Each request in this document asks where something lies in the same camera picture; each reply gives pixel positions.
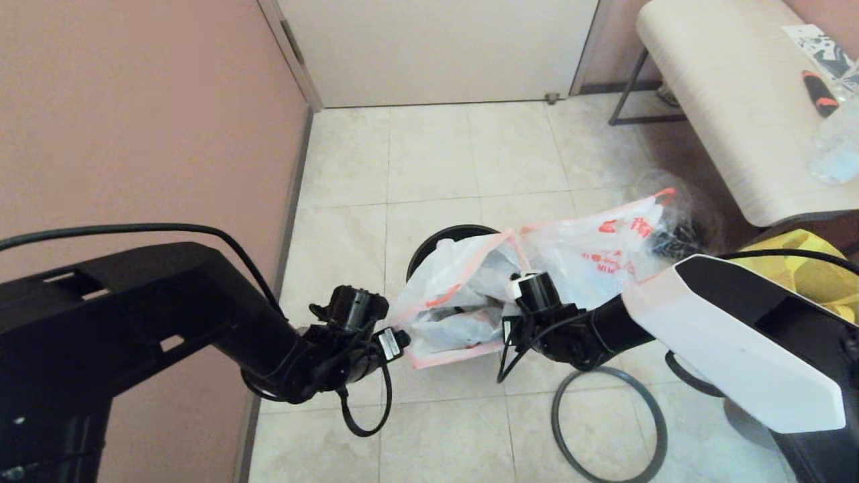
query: red and black tool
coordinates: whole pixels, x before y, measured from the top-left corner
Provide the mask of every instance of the red and black tool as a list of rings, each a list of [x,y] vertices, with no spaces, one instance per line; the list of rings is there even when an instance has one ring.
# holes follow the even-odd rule
[[[811,102],[817,107],[817,112],[821,116],[828,118],[830,114],[838,109],[838,101],[826,87],[823,79],[810,70],[802,72],[802,80],[805,81],[808,95],[811,96]]]

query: plastic bag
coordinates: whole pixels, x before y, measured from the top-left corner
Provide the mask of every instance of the plastic bag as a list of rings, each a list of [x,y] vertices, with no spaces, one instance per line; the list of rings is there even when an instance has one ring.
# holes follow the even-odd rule
[[[563,303],[595,309],[634,280],[645,241],[674,190],[589,217],[522,228],[522,245],[535,270],[548,272]]]
[[[755,243],[742,251],[769,248],[798,248],[844,258],[828,241],[804,229],[795,229]],[[859,284],[856,282],[856,275],[830,263],[804,257],[760,257],[738,259],[734,263],[743,265],[856,324],[856,311],[859,309]]]
[[[512,229],[439,241],[388,316],[411,335],[405,354],[415,369],[500,351],[501,310],[513,302],[505,287],[528,269]]]
[[[641,199],[673,188],[674,199],[665,206],[656,230],[649,238],[650,254],[680,261],[694,254],[722,254],[725,250],[721,211],[703,190],[662,169],[644,175],[628,190],[627,199]]]

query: baseboard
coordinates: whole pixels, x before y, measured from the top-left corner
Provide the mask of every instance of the baseboard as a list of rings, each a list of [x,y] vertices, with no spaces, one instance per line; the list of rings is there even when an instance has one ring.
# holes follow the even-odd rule
[[[657,90],[662,85],[662,81],[639,81],[632,86],[632,90]],[[589,84],[582,86],[579,89],[579,95],[588,94],[608,94],[610,92],[624,92],[626,83],[611,83],[611,84]]]
[[[286,272],[286,259],[289,255],[289,244],[292,241],[292,230],[295,227],[295,215],[298,212],[298,197],[302,194],[302,177],[304,176],[304,163],[308,159],[308,147],[310,145],[310,128],[313,126],[314,112],[308,109],[302,133],[302,145],[295,159],[295,169],[292,180],[289,183],[292,196],[289,197],[287,206],[286,225],[283,229],[283,245],[281,246],[280,258],[277,261],[277,275],[274,286],[271,287],[276,296],[280,295],[283,288],[283,274]],[[259,396],[248,393],[248,401],[245,405],[244,422],[242,425],[241,440],[239,441],[239,455],[236,460],[235,483],[247,483],[251,476],[251,458],[253,457],[253,443],[257,434],[257,422],[259,421]]]

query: tile floor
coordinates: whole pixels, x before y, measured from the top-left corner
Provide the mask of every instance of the tile floor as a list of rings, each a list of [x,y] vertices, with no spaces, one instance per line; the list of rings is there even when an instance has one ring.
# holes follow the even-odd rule
[[[636,95],[629,112],[660,109]],[[338,284],[393,299],[417,246],[458,223],[495,228],[581,216],[616,205],[655,167],[691,180],[712,169],[691,127],[609,127],[617,95],[560,101],[326,110],[314,118],[282,304],[296,325]],[[706,186],[743,230],[724,186]],[[775,451],[728,425],[719,400],[674,377],[658,342],[610,365],[645,382],[661,403],[669,451],[657,481],[793,480]],[[557,450],[551,396],[570,371],[539,355],[495,384],[497,356],[415,371],[392,367],[384,430],[352,436],[330,394],[293,407],[263,402],[251,482],[585,481]],[[377,371],[350,389],[353,413],[374,425]],[[584,376],[564,397],[568,445],[597,474],[629,478],[646,466],[655,429],[640,396],[618,380]]]

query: pink wall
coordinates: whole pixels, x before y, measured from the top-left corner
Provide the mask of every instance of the pink wall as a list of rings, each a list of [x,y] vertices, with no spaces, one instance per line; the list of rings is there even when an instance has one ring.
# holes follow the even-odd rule
[[[0,237],[204,223],[275,279],[307,106],[254,0],[0,0],[0,58]],[[0,280],[188,238],[17,248]],[[231,481],[246,395],[213,350],[121,395],[101,480]]]
[[[606,16],[605,26],[594,39],[594,58],[584,72],[582,85],[623,83],[642,50],[635,23],[638,10],[648,0],[602,0],[600,9]],[[859,1],[857,0],[785,0],[796,14],[815,23],[844,46],[852,58],[859,57]],[[641,80],[659,79],[659,72],[649,61]]]

